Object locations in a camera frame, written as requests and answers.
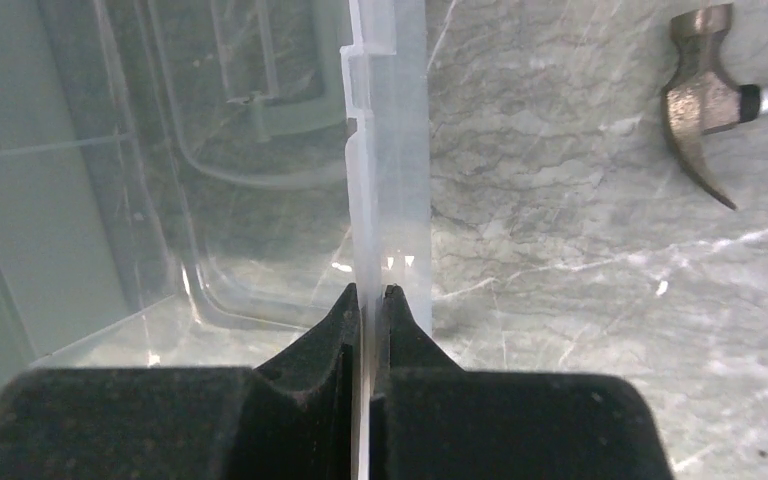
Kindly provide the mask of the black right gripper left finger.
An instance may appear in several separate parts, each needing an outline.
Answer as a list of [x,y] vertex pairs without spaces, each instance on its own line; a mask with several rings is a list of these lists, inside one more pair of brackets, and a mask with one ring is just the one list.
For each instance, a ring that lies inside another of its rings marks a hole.
[[349,479],[349,285],[259,367],[43,368],[0,392],[0,479]]

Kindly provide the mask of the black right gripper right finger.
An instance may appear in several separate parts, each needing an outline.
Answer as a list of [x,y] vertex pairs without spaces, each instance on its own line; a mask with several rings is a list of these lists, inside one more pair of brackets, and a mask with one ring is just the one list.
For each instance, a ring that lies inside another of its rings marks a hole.
[[371,402],[373,479],[669,479],[653,414],[627,381],[460,367],[389,286]]

